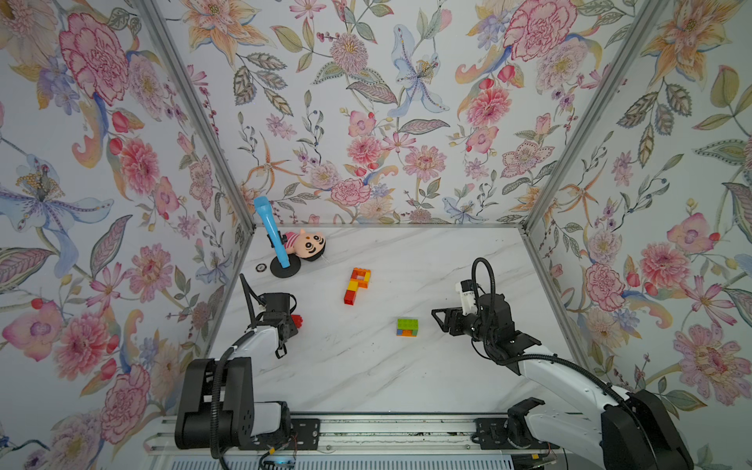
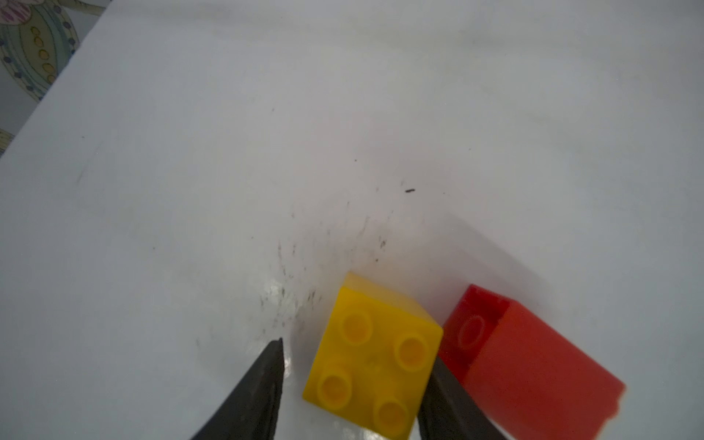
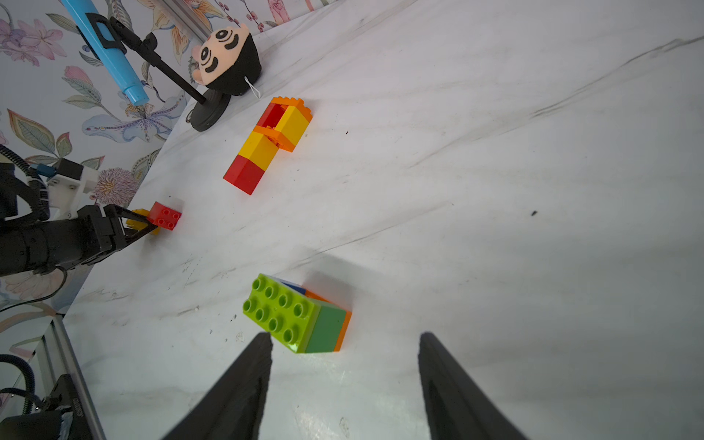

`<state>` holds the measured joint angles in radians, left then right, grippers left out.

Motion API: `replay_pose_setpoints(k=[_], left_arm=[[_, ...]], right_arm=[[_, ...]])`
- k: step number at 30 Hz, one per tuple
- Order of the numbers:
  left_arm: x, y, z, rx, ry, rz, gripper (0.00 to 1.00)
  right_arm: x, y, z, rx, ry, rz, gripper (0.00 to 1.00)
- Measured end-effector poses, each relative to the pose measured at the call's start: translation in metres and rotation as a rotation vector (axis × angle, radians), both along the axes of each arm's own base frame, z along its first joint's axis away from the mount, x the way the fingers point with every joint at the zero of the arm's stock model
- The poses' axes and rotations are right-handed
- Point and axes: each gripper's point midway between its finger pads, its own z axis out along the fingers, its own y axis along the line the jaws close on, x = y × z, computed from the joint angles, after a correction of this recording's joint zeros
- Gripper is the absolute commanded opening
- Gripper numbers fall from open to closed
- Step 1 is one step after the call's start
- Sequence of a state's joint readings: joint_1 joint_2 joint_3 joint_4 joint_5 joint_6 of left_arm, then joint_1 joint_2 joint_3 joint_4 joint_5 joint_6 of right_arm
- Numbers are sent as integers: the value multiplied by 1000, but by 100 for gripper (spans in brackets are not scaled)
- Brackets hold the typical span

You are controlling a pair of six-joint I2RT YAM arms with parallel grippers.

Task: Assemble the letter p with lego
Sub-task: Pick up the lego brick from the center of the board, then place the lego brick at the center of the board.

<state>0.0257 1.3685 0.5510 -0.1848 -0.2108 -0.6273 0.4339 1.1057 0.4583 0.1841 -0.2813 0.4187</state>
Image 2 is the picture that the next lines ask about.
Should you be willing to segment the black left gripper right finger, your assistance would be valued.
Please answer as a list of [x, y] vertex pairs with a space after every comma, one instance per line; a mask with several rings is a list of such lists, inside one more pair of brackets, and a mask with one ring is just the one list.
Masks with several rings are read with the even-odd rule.
[[417, 415], [423, 440], [506, 440], [467, 394], [440, 357]]

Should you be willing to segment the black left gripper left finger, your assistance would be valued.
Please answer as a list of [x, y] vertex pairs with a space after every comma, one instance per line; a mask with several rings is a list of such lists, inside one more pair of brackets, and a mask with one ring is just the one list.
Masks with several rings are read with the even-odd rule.
[[269, 341], [213, 416], [194, 434], [194, 439], [273, 439], [284, 370], [282, 339]]

